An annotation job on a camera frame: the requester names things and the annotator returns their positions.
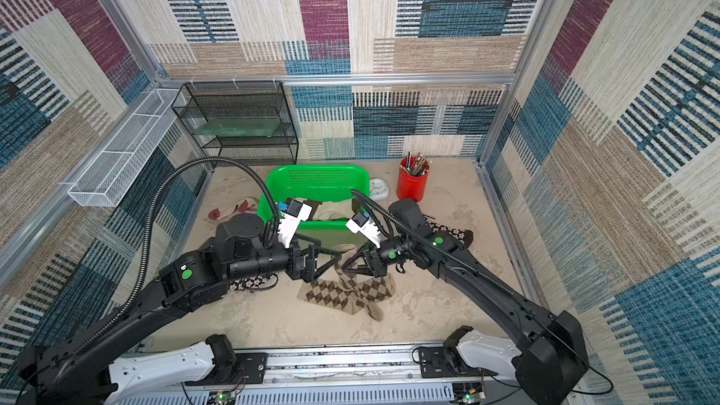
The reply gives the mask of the cream brown striped sock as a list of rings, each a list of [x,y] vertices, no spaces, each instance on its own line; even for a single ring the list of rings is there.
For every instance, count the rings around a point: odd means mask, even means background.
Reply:
[[[361,208],[357,200],[347,199],[340,202],[320,202],[304,199],[304,204],[310,207],[310,221],[340,221],[352,218]]]

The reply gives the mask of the brown argyle sock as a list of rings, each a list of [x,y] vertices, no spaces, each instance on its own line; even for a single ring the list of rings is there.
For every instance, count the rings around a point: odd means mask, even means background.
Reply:
[[[318,279],[301,286],[297,299],[313,305],[355,315],[366,309],[355,276],[336,267],[337,279]]]
[[[340,309],[350,315],[365,311],[373,321],[382,322],[384,312],[380,303],[396,293],[393,277],[387,275],[360,280],[358,275],[348,275],[339,266],[336,272],[339,277]]]

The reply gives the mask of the dark floral pattern sock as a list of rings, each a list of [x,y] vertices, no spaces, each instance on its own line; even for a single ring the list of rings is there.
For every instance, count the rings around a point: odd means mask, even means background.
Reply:
[[[468,248],[474,242],[474,233],[471,230],[450,228],[432,220],[429,222],[429,227],[431,228],[433,234],[446,234],[447,236],[457,240],[459,245],[464,247]]]

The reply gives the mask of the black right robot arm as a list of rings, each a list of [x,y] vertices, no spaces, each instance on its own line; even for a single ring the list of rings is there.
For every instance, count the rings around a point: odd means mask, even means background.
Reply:
[[[537,404],[560,404],[590,367],[581,324],[567,311],[554,314],[511,289],[468,247],[446,231],[434,230],[411,199],[384,209],[362,193],[357,200],[375,218],[382,215],[397,234],[363,250],[367,273],[380,277],[390,264],[413,261],[461,291],[496,323],[519,349],[510,373]]]

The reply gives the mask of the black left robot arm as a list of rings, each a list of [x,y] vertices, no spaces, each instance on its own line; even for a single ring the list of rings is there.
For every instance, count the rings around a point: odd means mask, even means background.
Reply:
[[[18,404],[116,404],[177,382],[219,381],[234,376],[236,355],[223,335],[187,349],[133,358],[133,346],[167,324],[226,296],[234,281],[285,273],[307,283],[341,260],[341,253],[301,236],[264,245],[263,220],[232,217],[200,249],[181,255],[132,300],[130,308],[106,317],[67,342],[32,346],[20,357],[24,385]]]

